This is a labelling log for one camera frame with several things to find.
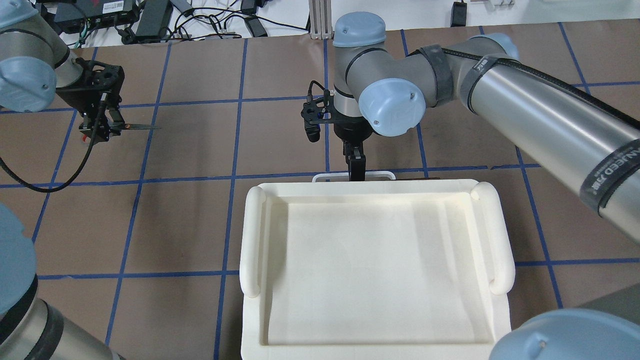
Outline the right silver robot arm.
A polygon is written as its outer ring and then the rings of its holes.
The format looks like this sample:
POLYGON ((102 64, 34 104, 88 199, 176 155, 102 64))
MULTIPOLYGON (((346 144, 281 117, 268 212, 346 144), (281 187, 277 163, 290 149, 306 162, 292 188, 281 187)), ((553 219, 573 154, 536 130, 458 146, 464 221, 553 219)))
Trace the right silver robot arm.
POLYGON ((373 13, 336 22, 338 111, 357 106, 374 132, 396 136, 427 107, 458 98, 567 186, 600 217, 639 240, 639 123, 546 73, 521 64, 509 36, 478 35, 454 48, 388 57, 373 13))

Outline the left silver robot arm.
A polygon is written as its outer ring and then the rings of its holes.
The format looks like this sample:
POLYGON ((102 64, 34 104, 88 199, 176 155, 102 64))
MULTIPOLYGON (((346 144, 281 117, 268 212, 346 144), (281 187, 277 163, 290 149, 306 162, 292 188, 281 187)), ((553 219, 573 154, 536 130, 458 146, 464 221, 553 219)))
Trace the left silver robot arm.
MULTIPOLYGON (((79 57, 48 24, 32 0, 1 2, 1 108, 30 120, 17 134, 1 135, 1 170, 21 187, 50 195, 71 186, 98 142, 130 126, 121 117, 120 66, 79 57), (53 156, 45 121, 36 120, 63 100, 82 121, 88 143, 77 169, 64 182, 34 183, 11 168, 36 173, 53 156)), ((123 355, 41 297, 35 243, 18 216, 1 205, 1 358, 3 360, 121 360, 123 355)))

